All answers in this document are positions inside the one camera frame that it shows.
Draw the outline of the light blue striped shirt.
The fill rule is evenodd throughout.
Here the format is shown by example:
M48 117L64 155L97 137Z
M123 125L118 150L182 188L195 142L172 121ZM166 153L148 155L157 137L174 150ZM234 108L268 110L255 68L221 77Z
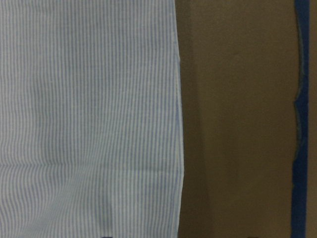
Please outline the light blue striped shirt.
M0 3L0 235L176 238L173 0Z

